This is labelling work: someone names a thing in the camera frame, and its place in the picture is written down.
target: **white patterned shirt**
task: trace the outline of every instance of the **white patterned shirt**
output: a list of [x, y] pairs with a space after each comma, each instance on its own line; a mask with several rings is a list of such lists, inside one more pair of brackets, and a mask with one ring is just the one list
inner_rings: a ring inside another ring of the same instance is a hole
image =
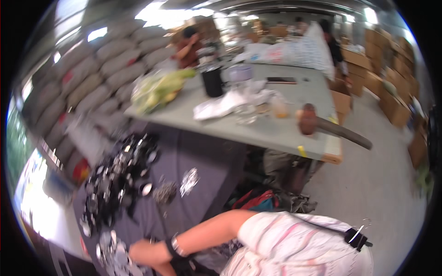
[[230, 259], [221, 276], [370, 276], [370, 249], [361, 252], [345, 243], [342, 235], [316, 227], [347, 231], [337, 219], [288, 212], [262, 212], [240, 228], [244, 244]]

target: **black thermos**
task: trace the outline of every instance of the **black thermos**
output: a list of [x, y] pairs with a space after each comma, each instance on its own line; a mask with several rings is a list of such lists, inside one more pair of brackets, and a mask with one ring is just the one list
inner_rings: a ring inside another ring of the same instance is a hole
[[222, 90], [221, 67], [201, 72], [201, 76], [207, 96], [217, 98], [224, 94]]

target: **gray table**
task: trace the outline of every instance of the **gray table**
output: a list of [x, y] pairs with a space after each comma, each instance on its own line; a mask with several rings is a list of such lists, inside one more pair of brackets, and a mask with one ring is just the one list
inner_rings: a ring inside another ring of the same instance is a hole
[[[158, 206], [151, 196], [139, 199], [134, 213], [139, 225], [122, 210], [113, 229], [128, 246], [146, 236], [159, 240], [171, 238], [219, 214], [242, 175], [246, 156], [245, 144], [164, 125], [148, 124], [147, 130], [160, 135], [160, 155], [149, 175], [154, 188], [160, 186], [161, 175], [166, 181], [180, 185], [185, 172], [192, 168], [197, 168], [200, 180], [189, 195], [182, 198], [178, 191], [167, 206]], [[83, 214], [85, 198], [82, 186], [73, 201], [77, 222]], [[95, 256], [99, 234], [88, 238], [81, 227], [80, 232], [95, 268], [106, 276], [106, 270]]]
[[[202, 79], [196, 75], [186, 82], [177, 98], [164, 109], [152, 114], [137, 114], [132, 106], [126, 116], [151, 121], [162, 125], [190, 130], [245, 144], [271, 148], [313, 160], [339, 164], [342, 162], [341, 140], [334, 135], [317, 132], [312, 136], [302, 135], [297, 127], [295, 112], [306, 103], [316, 107], [317, 116], [337, 121], [335, 105], [321, 71], [282, 65], [252, 64], [255, 80], [267, 77], [294, 77], [298, 84], [268, 84], [267, 88], [284, 94], [289, 102], [290, 116], [277, 119], [260, 117], [251, 125], [236, 124], [236, 116], [230, 114], [220, 119], [195, 121], [193, 108], [206, 101]], [[224, 71], [224, 80], [228, 80]]]

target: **red shirt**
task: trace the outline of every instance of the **red shirt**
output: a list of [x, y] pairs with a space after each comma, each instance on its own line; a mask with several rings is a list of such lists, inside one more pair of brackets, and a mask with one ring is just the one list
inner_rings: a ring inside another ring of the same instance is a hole
[[[179, 52], [181, 49], [183, 49], [186, 46], [187, 46], [187, 43], [185, 43], [184, 41], [181, 41], [180, 43], [178, 43], [176, 48]], [[198, 65], [198, 56], [196, 55], [196, 51], [198, 51], [201, 48], [202, 48], [201, 42], [197, 41], [195, 44], [193, 44], [192, 48], [187, 53], [187, 55], [185, 55], [185, 57], [179, 61], [179, 66], [181, 68], [197, 66]]]

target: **man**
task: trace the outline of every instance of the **man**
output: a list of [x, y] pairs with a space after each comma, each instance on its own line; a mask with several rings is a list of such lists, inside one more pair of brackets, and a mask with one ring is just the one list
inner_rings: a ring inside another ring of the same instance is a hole
[[342, 56], [341, 46], [330, 33], [330, 23], [326, 19], [322, 19], [319, 22], [319, 25], [321, 25], [322, 31], [324, 32], [324, 39], [330, 48], [333, 65], [335, 67], [339, 65], [342, 75], [344, 76], [344, 80], [347, 84], [353, 84], [351, 79], [348, 77], [347, 62], [344, 61], [344, 57]]
[[186, 27], [183, 30], [183, 38], [177, 45], [175, 58], [179, 62], [180, 68], [195, 67], [198, 65], [196, 51], [202, 48], [199, 41], [199, 34], [194, 27]]
[[324, 216], [231, 210], [172, 240], [154, 244], [140, 240], [130, 246], [129, 256], [138, 265], [149, 266], [163, 276], [176, 276], [170, 264], [173, 258], [237, 238], [243, 247], [230, 258], [221, 276], [373, 275], [373, 258], [368, 247], [363, 246], [358, 252], [340, 234], [316, 225], [344, 232], [351, 228], [347, 223]]
[[309, 28], [309, 25], [304, 22], [304, 19], [300, 16], [296, 18], [296, 28], [299, 34], [304, 35], [305, 31]]

